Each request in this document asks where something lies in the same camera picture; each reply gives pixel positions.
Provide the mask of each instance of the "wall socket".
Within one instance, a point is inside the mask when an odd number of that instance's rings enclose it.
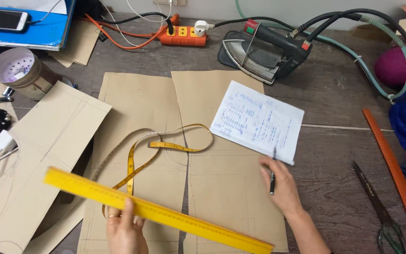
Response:
[[[168,0],[153,0],[153,3],[169,4]],[[186,5],[187,0],[172,0],[172,5]]]

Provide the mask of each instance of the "scissor blade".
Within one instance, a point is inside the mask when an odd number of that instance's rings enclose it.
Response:
[[[380,201],[371,183],[367,180],[366,176],[363,174],[363,171],[361,171],[361,169],[359,168],[358,164],[355,161],[353,162],[353,168],[356,172],[356,175],[359,178],[359,181],[361,182],[361,185],[363,185],[366,194],[368,194],[372,206],[374,207],[375,212],[377,213],[377,216],[379,217],[379,220],[382,223],[382,225],[384,226],[392,225],[394,221],[392,220],[385,206]]]

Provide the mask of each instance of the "scissors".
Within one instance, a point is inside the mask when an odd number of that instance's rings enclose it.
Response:
[[[385,253],[383,251],[384,238],[397,254],[406,254],[406,244],[399,224],[393,221],[385,206],[377,196],[377,193],[375,193],[371,183],[366,179],[366,176],[364,176],[363,171],[361,171],[356,162],[353,162],[353,168],[359,178],[359,181],[361,182],[361,185],[363,185],[364,190],[368,194],[372,206],[374,206],[375,212],[377,213],[377,216],[382,224],[382,227],[377,235],[377,244],[379,246],[380,253]]]

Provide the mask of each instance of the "metal container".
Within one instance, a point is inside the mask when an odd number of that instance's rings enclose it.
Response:
[[[0,55],[0,82],[39,101],[62,78],[29,49],[14,48]]]

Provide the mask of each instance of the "phone screen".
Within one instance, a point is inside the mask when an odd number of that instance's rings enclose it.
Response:
[[[22,12],[0,10],[0,28],[17,29]]]

